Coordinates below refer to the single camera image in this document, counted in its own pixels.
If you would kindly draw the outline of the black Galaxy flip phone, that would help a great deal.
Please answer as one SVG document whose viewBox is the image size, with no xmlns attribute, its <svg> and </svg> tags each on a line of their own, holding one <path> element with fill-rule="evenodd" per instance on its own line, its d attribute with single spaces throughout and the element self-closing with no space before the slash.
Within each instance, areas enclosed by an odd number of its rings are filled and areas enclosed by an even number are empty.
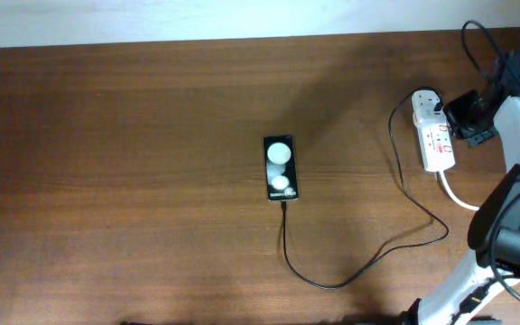
<svg viewBox="0 0 520 325">
<path fill-rule="evenodd" d="M 299 199 L 293 137 L 291 135 L 267 136 L 263 141 L 268 200 Z"/>
</svg>

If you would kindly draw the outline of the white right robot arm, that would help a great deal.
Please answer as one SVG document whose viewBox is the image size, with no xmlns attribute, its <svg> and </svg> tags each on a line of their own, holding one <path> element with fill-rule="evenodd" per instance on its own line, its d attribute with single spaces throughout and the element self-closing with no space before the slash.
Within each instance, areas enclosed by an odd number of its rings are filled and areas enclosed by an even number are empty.
<svg viewBox="0 0 520 325">
<path fill-rule="evenodd" d="M 513 288 L 520 283 L 520 53 L 496 61 L 482 93 L 444 104 L 423 87 L 410 98 L 424 167 L 440 178 L 455 163 L 452 137 L 471 145 L 501 139 L 506 175 L 474 209 L 469 251 L 444 284 L 401 315 L 403 324 L 470 324 L 503 291 L 520 301 Z"/>
</svg>

